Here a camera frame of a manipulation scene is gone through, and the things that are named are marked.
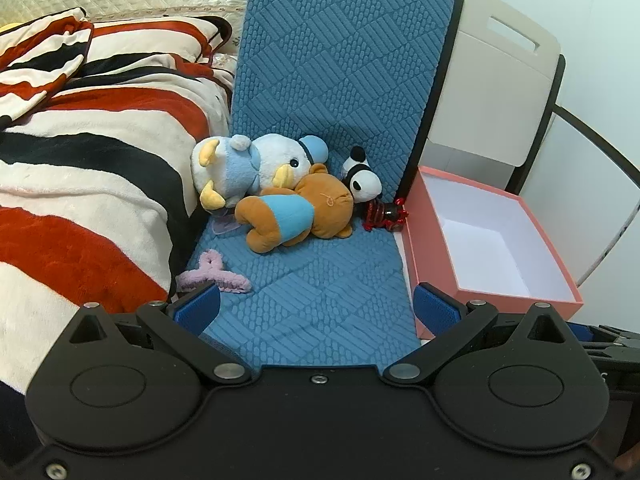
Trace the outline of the red black rooster figurine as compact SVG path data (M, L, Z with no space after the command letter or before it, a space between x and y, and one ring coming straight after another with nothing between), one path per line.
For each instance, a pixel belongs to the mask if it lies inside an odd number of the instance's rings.
M362 226L368 232L384 229L388 232L400 232L407 223L408 211L405 200L398 198L390 203L383 203L376 198L366 203L363 209Z

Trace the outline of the black white panda plush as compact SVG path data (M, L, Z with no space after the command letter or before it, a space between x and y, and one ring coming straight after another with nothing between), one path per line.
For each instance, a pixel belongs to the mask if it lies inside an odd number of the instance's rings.
M382 197L382 182L371 169L367 154L361 146L354 146L343 162L341 180L352 193L355 204L363 204Z

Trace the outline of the white blue duck plush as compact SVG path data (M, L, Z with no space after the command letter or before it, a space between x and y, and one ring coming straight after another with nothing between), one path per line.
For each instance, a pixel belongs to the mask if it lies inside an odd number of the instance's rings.
M232 209L265 188L292 190L312 166L328 158L328 146L318 136L210 136L192 151L192 179L205 210Z

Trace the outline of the brown bear plush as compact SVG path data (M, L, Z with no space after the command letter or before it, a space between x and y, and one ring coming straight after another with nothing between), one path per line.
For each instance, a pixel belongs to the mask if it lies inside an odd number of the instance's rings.
M266 188L262 194L242 198L234 218L247 226L246 244L258 254L281 245L293 246L308 236L330 240L352 235L354 199L349 189L315 164L295 188Z

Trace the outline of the purple floral bow scrunchie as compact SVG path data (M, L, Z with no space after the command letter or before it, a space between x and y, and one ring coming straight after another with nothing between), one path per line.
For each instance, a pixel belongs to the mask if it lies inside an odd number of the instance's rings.
M215 235L226 234L239 227L240 224L235 219L233 209L221 208L210 214L210 228Z

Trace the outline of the pink cardboard box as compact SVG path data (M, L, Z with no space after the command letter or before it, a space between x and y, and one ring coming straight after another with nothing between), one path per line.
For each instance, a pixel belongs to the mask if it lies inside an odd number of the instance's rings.
M486 300L524 313L546 302L568 320L584 304L540 223L520 196L422 166L401 232L412 287L428 283L455 300Z

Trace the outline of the striped fleece blanket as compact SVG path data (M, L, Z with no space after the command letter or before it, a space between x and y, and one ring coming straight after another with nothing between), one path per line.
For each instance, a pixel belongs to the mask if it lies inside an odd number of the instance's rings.
M17 392L84 304L174 292L201 232L191 154L229 125L226 20L92 24L76 74L1 126L1 381Z

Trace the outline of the blue textured chair cushion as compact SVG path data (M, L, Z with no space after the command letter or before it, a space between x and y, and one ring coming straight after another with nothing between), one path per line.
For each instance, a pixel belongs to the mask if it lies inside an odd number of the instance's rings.
M361 146L391 200L420 155L453 10L454 0L248 0L232 127L252 138L320 136L332 172ZM243 229L206 230L198 251L209 249L253 288L222 296L203 337L251 367L382 367L419 344L390 232L356 226L344 240L257 255Z

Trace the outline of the striped pillow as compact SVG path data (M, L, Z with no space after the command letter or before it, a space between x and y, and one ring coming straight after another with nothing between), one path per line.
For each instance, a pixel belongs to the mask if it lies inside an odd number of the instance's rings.
M85 63L93 36L86 12L73 8L1 33L1 125L47 103Z

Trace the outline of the black curved frame tube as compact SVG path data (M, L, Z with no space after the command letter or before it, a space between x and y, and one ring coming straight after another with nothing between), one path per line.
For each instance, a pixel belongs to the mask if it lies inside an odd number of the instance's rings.
M562 106L553 107L559 157L553 179L554 241L580 286L639 212L639 169L602 134Z

